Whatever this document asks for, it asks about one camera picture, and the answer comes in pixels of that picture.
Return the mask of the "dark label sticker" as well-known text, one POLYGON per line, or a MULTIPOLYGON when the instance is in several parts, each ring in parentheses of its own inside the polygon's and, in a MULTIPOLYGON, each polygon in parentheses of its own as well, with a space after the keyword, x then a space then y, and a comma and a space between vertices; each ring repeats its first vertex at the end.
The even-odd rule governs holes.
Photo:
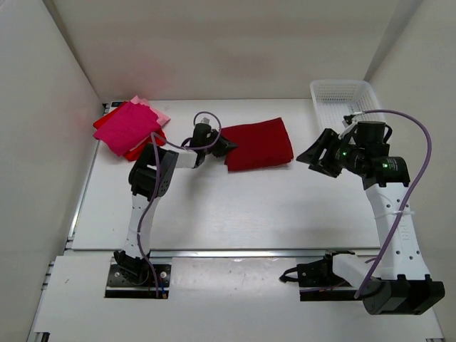
POLYGON ((111 107, 116 108, 116 107, 119 107, 119 106, 122 105, 122 104, 123 104, 122 101, 113 101, 113 102, 111 103, 111 107))

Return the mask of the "pink t shirt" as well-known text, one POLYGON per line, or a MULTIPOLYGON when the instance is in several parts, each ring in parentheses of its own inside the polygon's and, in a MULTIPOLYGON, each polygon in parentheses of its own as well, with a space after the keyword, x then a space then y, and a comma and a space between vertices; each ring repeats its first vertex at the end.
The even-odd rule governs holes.
POLYGON ((130 100, 130 102, 134 105, 141 105, 142 107, 148 108, 148 110, 156 116, 157 123, 160 125, 160 127, 163 127, 170 122, 170 117, 168 117, 162 111, 152 107, 147 99, 135 96, 130 100))

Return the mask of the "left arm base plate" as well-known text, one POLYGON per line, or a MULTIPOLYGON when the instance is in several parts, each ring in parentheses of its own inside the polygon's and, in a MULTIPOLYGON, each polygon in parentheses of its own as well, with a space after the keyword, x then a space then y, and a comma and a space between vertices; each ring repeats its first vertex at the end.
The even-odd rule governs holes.
POLYGON ((157 282, 155 282, 148 263, 145 263, 140 275, 135 276, 120 267, 112 258, 105 283, 104 297, 107 299, 168 299, 172 278, 171 259, 153 259, 152 261, 157 282))

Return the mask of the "red t shirt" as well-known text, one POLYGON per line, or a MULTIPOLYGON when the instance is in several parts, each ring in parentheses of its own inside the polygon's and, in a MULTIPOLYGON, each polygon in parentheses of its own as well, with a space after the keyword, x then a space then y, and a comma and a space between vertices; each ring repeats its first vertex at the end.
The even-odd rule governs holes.
POLYGON ((133 161, 151 141, 153 133, 165 136, 162 128, 169 121, 160 111, 128 101, 93 123, 93 137, 105 143, 116 156, 133 161))

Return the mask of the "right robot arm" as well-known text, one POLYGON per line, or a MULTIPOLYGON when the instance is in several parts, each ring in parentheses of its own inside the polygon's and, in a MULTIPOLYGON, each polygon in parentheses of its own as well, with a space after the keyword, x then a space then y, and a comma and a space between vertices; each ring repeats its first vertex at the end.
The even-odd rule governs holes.
POLYGON ((389 154, 392 128, 384 122, 353 123, 339 135, 326 128, 297 157, 310 170, 338 177, 347 170, 362 179, 380 242, 367 261, 349 250, 328 250, 279 278, 299 285, 301 301, 361 301, 370 315, 421 315, 445 296, 430 275, 416 238, 405 160, 389 154))

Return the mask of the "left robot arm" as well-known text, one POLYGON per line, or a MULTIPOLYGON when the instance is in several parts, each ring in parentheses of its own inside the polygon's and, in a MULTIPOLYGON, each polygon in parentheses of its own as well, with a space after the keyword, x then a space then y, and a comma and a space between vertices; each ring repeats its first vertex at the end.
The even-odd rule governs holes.
POLYGON ((207 155, 225 157, 237 148, 236 143, 205 121, 195 124, 192 136, 171 150, 158 146, 160 139, 153 135, 130 171, 132 207, 128 233, 123 248, 113 254, 120 273, 134 286, 157 280, 150 263, 150 233, 157 205, 168 191, 174 171, 198 168, 207 155))

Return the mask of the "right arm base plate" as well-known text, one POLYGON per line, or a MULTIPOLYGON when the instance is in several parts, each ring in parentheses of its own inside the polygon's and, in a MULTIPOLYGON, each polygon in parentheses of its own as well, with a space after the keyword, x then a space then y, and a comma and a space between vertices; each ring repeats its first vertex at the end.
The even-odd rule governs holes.
POLYGON ((297 275, 301 302, 359 301, 354 298, 353 287, 336 276, 322 260, 297 264, 297 275))

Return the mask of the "dark red clothes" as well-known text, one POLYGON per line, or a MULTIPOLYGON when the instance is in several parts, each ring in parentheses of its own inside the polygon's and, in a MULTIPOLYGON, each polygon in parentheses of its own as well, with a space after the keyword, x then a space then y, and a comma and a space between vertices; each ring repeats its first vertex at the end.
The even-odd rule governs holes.
POLYGON ((237 145, 225 158, 229 172, 281 166, 294 158, 281 118, 223 128, 222 136, 237 145))

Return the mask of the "white plastic basket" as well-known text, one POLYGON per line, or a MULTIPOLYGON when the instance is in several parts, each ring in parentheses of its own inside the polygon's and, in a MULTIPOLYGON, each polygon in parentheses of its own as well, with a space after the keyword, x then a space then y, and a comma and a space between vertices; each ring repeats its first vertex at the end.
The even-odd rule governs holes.
POLYGON ((379 110, 380 103, 371 85, 360 80, 324 79, 310 83, 311 98, 318 128, 341 133, 344 116, 367 110, 379 110))

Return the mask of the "aluminium table rail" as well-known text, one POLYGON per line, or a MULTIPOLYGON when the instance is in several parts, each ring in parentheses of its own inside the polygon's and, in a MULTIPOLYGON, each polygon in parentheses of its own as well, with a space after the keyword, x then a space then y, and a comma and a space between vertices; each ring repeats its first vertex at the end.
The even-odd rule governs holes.
POLYGON ((348 252, 347 249, 196 249, 152 250, 151 258, 294 258, 294 257, 322 257, 325 254, 348 252))

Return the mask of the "magenta t shirt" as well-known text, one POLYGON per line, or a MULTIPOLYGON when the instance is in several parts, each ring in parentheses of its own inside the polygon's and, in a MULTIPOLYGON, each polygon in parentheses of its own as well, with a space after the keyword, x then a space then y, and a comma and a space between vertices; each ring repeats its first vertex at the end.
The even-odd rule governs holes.
POLYGON ((128 101, 93 134, 117 156, 122 156, 161 127, 148 108, 128 101))

